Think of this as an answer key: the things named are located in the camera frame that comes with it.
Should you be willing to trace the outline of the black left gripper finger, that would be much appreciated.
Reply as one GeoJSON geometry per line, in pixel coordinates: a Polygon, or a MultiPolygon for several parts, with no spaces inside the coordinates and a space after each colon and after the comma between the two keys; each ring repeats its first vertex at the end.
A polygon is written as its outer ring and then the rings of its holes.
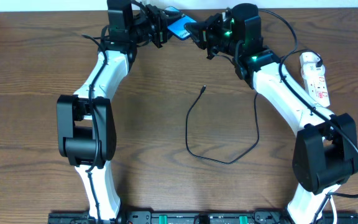
{"type": "Polygon", "coordinates": [[[172,33],[167,30],[161,30],[158,35],[157,48],[161,48],[162,44],[167,43],[172,37],[172,33]]]}
{"type": "Polygon", "coordinates": [[[170,11],[164,9],[163,12],[167,15],[168,19],[177,20],[182,18],[181,11],[170,11]]]}

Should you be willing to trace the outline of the blue smartphone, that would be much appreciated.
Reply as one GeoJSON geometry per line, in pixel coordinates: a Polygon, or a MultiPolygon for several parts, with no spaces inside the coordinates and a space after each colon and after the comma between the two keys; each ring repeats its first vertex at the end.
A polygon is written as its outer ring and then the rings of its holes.
{"type": "MultiPolygon", "coordinates": [[[[168,6],[165,9],[170,11],[179,11],[179,9],[168,6]]],[[[172,37],[175,36],[176,38],[180,40],[186,40],[190,37],[190,33],[185,29],[185,24],[187,22],[196,22],[193,18],[190,16],[187,16],[182,11],[182,18],[177,19],[175,22],[172,22],[167,28],[172,33],[172,37]]]]}

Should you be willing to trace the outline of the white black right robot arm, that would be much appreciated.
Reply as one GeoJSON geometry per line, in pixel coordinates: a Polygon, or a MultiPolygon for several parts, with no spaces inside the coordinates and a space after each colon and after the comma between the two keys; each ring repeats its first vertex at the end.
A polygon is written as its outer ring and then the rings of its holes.
{"type": "Polygon", "coordinates": [[[292,167],[298,181],[287,212],[293,223],[316,223],[338,188],[358,172],[356,124],[329,109],[322,58],[311,50],[300,56],[304,85],[285,68],[283,57],[263,43],[260,9],[243,3],[196,22],[186,16],[171,24],[174,34],[231,61],[239,79],[264,96],[295,134],[292,167]]]}

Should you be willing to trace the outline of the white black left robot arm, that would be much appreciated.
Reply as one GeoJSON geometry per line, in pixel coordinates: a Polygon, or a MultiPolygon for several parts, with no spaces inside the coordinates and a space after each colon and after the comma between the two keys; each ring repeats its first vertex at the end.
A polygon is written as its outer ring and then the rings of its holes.
{"type": "Polygon", "coordinates": [[[184,18],[178,9],[137,1],[108,1],[108,25],[94,42],[98,59],[87,80],[72,95],[57,100],[58,150],[85,186],[95,223],[125,223],[114,187],[111,160],[117,136],[111,102],[132,68],[137,50],[149,43],[161,48],[171,37],[169,25],[184,18]]]}

